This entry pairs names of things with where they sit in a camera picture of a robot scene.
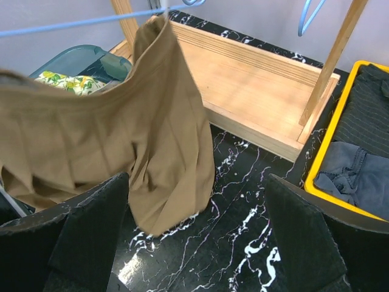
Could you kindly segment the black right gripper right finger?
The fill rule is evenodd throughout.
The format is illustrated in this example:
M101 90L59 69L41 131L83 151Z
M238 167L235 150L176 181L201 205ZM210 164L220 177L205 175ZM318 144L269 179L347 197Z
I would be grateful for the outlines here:
M388 223L277 175L265 200L289 291L388 291Z

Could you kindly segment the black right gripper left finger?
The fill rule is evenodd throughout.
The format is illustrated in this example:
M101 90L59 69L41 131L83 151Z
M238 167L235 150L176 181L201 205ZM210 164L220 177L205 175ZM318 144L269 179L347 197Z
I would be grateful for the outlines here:
M1 291L106 291L129 175L1 225Z

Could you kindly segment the tan brown skirt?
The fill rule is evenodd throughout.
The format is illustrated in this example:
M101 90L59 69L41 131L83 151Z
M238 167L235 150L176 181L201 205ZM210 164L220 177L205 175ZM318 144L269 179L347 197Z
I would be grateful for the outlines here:
M1 177L44 210L129 174L138 227L158 236L204 210L215 177L210 124L171 23L154 16L121 84L87 96L1 71Z

